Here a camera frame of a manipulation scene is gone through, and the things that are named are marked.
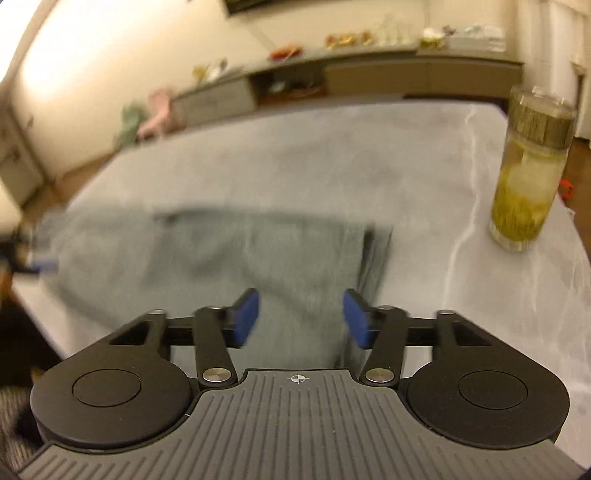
table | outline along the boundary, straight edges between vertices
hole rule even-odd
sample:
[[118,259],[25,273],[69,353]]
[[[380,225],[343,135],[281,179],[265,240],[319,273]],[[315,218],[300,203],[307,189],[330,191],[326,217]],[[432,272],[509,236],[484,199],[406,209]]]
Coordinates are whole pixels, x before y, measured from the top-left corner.
[[[559,199],[530,251],[509,253],[490,238],[505,129],[496,107],[461,102],[243,119],[121,153],[70,208],[230,205],[392,225],[381,303],[427,318],[457,310],[552,370],[571,399],[557,445],[587,467],[591,267]],[[15,290],[64,356],[106,333],[37,280],[18,278]],[[407,363],[424,363],[422,355],[412,350]]]

gray ribbed plate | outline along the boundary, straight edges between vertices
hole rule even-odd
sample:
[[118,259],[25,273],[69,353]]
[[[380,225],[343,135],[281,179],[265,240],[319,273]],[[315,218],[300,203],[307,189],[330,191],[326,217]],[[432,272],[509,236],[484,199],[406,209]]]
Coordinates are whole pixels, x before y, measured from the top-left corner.
[[453,443],[411,417],[396,392],[344,370],[249,372],[202,395],[190,417],[148,446],[76,453],[51,445],[25,480],[571,480],[583,469],[550,441],[515,450]]

green plush toy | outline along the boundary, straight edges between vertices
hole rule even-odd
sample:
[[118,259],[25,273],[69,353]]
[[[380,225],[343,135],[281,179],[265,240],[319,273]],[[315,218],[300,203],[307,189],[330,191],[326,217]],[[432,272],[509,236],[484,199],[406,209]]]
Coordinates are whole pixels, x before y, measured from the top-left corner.
[[126,148],[135,145],[138,138],[139,126],[149,118],[148,112],[140,103],[130,103],[121,110],[123,127],[115,137],[118,148]]

blue finger pad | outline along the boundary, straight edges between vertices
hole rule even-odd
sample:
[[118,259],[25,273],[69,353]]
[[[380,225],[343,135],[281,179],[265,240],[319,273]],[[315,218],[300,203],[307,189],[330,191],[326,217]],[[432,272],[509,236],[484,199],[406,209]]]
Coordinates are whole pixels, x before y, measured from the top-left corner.
[[367,312],[363,311],[353,297],[345,292],[343,295],[343,315],[349,325],[349,334],[360,348],[370,347]]
[[234,341],[237,346],[246,343],[259,315],[260,294],[254,291],[234,314]]

gray cabinet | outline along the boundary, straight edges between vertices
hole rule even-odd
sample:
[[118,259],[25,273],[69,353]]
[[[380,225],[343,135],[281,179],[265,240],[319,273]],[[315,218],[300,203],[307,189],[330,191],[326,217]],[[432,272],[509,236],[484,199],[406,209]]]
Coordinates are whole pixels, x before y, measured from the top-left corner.
[[247,77],[220,81],[173,100],[173,111],[188,127],[252,113],[256,101]]

